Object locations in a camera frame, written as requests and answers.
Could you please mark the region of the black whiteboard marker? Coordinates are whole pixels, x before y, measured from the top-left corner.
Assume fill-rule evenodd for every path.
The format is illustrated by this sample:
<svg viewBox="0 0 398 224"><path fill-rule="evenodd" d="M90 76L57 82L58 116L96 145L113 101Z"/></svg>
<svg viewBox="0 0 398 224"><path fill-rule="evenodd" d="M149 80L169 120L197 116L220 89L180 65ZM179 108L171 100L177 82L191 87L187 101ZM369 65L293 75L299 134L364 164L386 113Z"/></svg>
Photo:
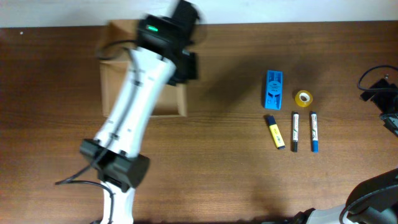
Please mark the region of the black whiteboard marker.
<svg viewBox="0 0 398 224"><path fill-rule="evenodd" d="M292 117L292 141L293 141L293 152L298 152L298 141L299 141L299 114L294 112Z"/></svg>

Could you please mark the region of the yellow tape roll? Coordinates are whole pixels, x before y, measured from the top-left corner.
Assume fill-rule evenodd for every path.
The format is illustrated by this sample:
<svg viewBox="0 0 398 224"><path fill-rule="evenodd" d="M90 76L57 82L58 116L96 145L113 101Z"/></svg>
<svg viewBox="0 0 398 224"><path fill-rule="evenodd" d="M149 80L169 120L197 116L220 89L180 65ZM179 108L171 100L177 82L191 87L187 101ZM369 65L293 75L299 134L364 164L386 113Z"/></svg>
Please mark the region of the yellow tape roll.
<svg viewBox="0 0 398 224"><path fill-rule="evenodd" d="M307 90L300 90L297 92L294 99L299 107L304 108L312 104L313 96Z"/></svg>

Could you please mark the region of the yellow highlighter pen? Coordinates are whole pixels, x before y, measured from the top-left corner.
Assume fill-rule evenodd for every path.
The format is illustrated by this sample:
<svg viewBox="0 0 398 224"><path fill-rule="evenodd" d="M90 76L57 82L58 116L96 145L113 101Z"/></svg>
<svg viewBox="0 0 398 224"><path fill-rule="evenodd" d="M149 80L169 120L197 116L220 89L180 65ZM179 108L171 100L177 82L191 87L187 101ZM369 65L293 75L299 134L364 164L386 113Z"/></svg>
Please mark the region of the yellow highlighter pen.
<svg viewBox="0 0 398 224"><path fill-rule="evenodd" d="M277 126L275 118L273 116L267 116L266 120L267 120L268 127L270 129L271 134L272 134L272 138L274 140L276 148L284 149L285 148L285 143L284 143L282 135L281 135L281 133L279 131L279 128Z"/></svg>

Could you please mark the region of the blue plastic case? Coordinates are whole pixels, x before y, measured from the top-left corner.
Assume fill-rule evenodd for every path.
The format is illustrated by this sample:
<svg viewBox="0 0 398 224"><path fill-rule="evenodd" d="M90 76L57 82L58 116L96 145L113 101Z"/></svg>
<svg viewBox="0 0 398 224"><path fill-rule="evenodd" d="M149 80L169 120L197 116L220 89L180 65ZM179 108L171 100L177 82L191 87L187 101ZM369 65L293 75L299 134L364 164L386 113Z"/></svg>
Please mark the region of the blue plastic case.
<svg viewBox="0 0 398 224"><path fill-rule="evenodd" d="M269 110L280 110L282 107L283 72L268 70L264 107Z"/></svg>

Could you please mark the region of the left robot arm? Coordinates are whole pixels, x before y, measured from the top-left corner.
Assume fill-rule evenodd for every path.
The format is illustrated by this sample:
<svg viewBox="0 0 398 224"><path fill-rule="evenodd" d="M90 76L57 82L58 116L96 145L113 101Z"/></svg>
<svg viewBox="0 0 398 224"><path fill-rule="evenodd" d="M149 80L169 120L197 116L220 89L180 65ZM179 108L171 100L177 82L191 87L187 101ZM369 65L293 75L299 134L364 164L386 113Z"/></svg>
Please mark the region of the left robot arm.
<svg viewBox="0 0 398 224"><path fill-rule="evenodd" d="M127 50L131 63L116 103L96 136L80 146L104 190L102 223L134 221L134 194L150 165L139 153L144 132L164 87L198 77L197 57L187 50L198 21L193 4L179 1L170 17L148 15L138 23L136 47Z"/></svg>

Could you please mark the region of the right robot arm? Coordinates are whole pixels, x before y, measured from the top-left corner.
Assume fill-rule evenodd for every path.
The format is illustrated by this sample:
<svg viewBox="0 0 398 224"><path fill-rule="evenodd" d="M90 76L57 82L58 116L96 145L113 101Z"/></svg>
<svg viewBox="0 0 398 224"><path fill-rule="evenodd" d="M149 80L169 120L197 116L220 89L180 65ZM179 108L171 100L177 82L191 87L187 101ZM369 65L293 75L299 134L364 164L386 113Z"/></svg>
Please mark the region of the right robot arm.
<svg viewBox="0 0 398 224"><path fill-rule="evenodd" d="M381 111L384 126L397 135L397 86L380 79L360 95L372 101ZM311 208L299 212L296 224L397 224L397 169L365 180L350 193L346 203L328 210Z"/></svg>

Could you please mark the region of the blue whiteboard marker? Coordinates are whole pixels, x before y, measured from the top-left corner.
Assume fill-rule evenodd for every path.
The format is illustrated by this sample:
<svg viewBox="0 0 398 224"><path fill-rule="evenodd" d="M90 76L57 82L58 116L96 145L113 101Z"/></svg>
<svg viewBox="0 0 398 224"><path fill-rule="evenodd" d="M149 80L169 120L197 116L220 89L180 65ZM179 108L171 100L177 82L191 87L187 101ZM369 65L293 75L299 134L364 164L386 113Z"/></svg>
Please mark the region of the blue whiteboard marker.
<svg viewBox="0 0 398 224"><path fill-rule="evenodd" d="M312 151L318 153L318 121L317 114L311 112L311 125L312 125Z"/></svg>

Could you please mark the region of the brown cardboard box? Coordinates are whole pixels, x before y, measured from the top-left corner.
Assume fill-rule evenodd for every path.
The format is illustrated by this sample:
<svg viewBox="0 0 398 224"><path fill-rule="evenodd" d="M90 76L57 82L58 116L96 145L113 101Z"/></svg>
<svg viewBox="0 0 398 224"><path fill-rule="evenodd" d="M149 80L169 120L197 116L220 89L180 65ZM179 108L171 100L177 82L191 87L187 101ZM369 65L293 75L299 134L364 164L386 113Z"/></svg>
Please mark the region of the brown cardboard box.
<svg viewBox="0 0 398 224"><path fill-rule="evenodd" d="M115 45L120 54L100 61L103 115L115 121L187 116L186 85L168 85L173 62L142 47Z"/></svg>

